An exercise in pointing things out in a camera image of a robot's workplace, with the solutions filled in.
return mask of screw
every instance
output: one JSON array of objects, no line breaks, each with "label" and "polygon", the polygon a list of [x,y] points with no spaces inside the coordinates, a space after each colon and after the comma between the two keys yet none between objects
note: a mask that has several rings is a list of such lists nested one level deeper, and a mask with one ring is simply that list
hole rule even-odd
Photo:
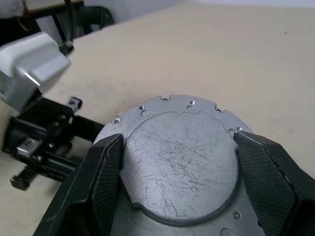
[{"label": "screw", "polygon": [[241,218],[241,214],[238,211],[233,212],[233,217],[236,220],[239,220]]},{"label": "screw", "polygon": [[41,161],[43,160],[43,157],[42,157],[42,156],[38,156],[38,157],[37,157],[37,160],[38,160],[39,162],[41,162]]}]

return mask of black cable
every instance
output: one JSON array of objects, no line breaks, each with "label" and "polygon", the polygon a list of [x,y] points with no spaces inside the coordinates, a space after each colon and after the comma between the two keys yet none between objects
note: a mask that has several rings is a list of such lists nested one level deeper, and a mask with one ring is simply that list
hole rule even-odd
[{"label": "black cable", "polygon": [[75,35],[75,25],[74,25],[74,11],[71,0],[64,0],[65,7],[68,12],[69,25],[70,25],[70,37],[69,40],[73,42]]}]

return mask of raised circular center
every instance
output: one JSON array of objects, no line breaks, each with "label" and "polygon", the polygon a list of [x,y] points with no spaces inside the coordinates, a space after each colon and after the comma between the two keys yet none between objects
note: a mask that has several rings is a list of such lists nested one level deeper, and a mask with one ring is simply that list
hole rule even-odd
[{"label": "raised circular center", "polygon": [[134,130],[121,178],[131,202],[174,225],[208,219],[224,207],[238,177],[234,140],[213,117],[168,112]]}]

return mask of black metal bracket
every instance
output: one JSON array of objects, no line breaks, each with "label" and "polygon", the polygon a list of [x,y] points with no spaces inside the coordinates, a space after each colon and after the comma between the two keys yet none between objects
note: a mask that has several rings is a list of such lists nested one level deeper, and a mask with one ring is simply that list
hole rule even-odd
[{"label": "black metal bracket", "polygon": [[110,236],[118,201],[124,138],[115,134],[93,145],[61,184],[34,236]]},{"label": "black metal bracket", "polygon": [[67,105],[40,97],[10,119],[2,150],[26,164],[11,178],[12,186],[26,190],[37,174],[63,181],[82,162],[66,157],[73,138],[93,142],[104,125],[76,116],[81,106],[82,100],[75,97]]}]

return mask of circular metal plate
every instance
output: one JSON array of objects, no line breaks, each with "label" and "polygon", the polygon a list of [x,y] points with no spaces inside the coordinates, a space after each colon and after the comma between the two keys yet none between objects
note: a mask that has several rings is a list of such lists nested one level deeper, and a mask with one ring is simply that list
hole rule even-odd
[{"label": "circular metal plate", "polygon": [[236,144],[200,112],[161,113],[130,135],[121,178],[134,205],[169,224],[191,225],[220,212],[238,177]]},{"label": "circular metal plate", "polygon": [[95,140],[124,135],[127,196],[120,194],[111,235],[263,236],[238,176],[236,129],[252,132],[230,111],[186,95],[119,113]]}]

